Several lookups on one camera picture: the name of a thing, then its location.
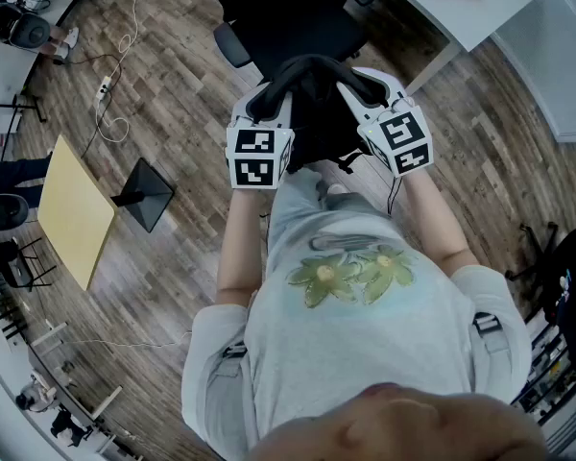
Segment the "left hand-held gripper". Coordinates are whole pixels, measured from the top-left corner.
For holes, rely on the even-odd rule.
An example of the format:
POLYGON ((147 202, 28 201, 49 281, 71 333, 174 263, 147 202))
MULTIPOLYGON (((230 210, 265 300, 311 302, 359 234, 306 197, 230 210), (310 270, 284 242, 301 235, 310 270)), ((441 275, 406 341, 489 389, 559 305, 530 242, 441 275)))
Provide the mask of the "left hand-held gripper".
POLYGON ((233 189, 276 190, 287 171, 295 137, 289 129, 293 93, 285 93, 272 127, 256 124, 272 119, 270 85, 257 85, 232 108, 226 158, 233 189))

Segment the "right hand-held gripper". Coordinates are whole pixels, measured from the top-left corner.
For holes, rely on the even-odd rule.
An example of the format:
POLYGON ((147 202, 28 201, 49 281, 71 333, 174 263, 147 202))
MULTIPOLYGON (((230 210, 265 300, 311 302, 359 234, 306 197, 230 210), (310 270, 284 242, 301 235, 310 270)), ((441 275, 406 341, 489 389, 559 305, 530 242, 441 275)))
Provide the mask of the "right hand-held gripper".
POLYGON ((389 107, 372 119, 372 109, 348 85, 336 86, 359 125, 357 132, 371 153, 396 178, 425 168, 433 163, 432 135, 424 114, 401 82, 393 75, 370 67, 351 68, 371 92, 374 104, 389 107))

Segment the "black office chair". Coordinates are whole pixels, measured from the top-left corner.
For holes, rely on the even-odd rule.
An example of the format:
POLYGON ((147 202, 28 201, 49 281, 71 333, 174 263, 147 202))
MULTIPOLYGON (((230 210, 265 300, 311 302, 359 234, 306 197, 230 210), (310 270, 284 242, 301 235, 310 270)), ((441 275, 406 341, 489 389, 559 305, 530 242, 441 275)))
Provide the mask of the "black office chair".
MULTIPOLYGON (((367 7, 373 0, 354 0, 367 7)), ((347 0, 227 0, 230 12, 214 30, 235 68, 253 63, 263 77, 301 55, 336 61, 356 56, 367 38, 345 10, 347 0)))

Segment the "person's right forearm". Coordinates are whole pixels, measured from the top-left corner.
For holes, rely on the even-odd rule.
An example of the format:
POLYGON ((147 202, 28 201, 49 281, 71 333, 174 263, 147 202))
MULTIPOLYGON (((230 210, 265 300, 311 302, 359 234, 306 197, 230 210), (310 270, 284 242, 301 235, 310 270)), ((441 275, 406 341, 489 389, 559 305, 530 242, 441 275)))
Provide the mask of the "person's right forearm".
POLYGON ((420 169, 402 179, 424 254, 448 277, 463 267, 478 265, 457 218, 429 174, 420 169))

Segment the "person's left forearm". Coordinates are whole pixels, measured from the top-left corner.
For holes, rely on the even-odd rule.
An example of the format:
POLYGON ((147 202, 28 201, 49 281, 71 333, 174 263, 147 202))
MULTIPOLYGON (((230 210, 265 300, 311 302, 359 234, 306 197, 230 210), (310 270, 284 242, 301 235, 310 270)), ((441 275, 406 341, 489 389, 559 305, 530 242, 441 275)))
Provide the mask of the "person's left forearm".
POLYGON ((217 273, 218 305, 248 307, 262 284, 260 209, 258 191, 233 191, 217 273))

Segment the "black swivel chair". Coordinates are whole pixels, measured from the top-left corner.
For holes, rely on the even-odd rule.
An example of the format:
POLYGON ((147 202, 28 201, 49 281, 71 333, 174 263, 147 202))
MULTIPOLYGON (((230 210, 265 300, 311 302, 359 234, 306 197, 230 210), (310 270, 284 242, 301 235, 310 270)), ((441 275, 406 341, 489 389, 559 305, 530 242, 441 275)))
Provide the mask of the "black swivel chair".
POLYGON ((23 225, 29 215, 27 202, 15 194, 0 194, 0 231, 10 231, 23 225))

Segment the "person's light trousers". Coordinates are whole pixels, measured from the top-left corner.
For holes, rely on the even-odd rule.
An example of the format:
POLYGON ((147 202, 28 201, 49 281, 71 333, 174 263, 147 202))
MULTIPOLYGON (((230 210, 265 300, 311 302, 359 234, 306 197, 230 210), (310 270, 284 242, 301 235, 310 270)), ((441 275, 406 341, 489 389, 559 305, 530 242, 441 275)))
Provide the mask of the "person's light trousers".
POLYGON ((388 219, 358 193, 329 194, 323 188, 322 175, 309 168, 287 175, 274 198, 268 242, 308 224, 323 228, 356 216, 388 219))

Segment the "large white desk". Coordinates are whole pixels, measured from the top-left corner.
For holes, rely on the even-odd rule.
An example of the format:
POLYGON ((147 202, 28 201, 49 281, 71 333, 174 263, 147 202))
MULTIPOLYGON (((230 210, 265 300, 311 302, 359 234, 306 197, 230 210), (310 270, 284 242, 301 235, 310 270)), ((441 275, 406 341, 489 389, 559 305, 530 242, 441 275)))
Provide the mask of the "large white desk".
POLYGON ((462 52, 470 52, 533 0, 407 0, 448 39, 405 87, 412 95, 462 52))

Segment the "black table base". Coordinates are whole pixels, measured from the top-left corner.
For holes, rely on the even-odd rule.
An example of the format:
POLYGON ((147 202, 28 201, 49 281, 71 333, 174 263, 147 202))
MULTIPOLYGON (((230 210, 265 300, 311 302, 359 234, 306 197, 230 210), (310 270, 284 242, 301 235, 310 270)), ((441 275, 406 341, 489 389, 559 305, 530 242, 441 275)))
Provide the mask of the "black table base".
POLYGON ((125 208, 147 233, 151 233, 174 194, 174 188, 146 159, 140 158, 121 193, 110 198, 116 206, 125 208))

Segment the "yellow square table top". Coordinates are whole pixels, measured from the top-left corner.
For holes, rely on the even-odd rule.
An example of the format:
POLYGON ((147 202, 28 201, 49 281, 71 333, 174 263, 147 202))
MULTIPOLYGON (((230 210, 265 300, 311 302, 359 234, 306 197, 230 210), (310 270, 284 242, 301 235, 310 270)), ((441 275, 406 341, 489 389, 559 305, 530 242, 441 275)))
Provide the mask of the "yellow square table top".
POLYGON ((116 212, 116 204, 71 143, 59 136, 44 178, 37 220, 83 291, 93 279, 116 212))

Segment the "person's white flower-print t-shirt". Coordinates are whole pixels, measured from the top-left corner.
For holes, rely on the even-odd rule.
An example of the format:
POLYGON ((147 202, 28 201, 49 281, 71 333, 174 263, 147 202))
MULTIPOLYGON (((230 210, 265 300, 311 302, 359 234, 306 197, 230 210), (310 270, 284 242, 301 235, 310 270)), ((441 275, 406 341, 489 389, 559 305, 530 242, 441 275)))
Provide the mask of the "person's white flower-print t-shirt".
POLYGON ((228 460, 287 421, 381 382, 512 401, 531 341, 504 277, 448 277, 388 220, 356 216, 282 236, 248 307, 202 309, 181 385, 185 423, 228 460))

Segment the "storage shelf with items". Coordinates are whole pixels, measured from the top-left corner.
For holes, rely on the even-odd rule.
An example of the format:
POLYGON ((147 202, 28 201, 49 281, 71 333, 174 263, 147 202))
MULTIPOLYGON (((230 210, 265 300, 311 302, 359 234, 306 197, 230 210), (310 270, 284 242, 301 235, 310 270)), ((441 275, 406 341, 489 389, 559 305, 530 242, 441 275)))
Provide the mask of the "storage shelf with items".
POLYGON ((544 425, 576 393, 576 366, 557 326, 547 324, 532 342, 532 366, 513 406, 544 425))

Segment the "long white desk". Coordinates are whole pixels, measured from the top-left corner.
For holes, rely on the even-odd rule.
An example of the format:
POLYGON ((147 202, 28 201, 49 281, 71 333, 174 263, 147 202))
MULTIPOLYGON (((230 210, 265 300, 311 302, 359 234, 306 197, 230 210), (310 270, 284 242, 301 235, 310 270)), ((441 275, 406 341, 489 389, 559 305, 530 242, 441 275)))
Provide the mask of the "long white desk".
POLYGON ((14 398, 31 380, 28 350, 21 338, 5 338, 0 325, 0 442, 23 461, 108 461, 109 437, 95 431, 76 447, 53 437, 55 410, 35 414, 20 410, 14 398))

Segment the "black folding chair frame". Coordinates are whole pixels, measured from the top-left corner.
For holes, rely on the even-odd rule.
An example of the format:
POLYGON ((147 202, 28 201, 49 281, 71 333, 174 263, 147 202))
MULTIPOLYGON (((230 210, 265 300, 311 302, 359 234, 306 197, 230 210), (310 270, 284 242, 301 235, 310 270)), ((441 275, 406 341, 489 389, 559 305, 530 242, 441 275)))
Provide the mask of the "black folding chair frame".
POLYGON ((0 243, 0 286, 31 292, 36 287, 51 286, 47 277, 57 269, 41 261, 36 246, 42 237, 20 245, 15 239, 0 243))

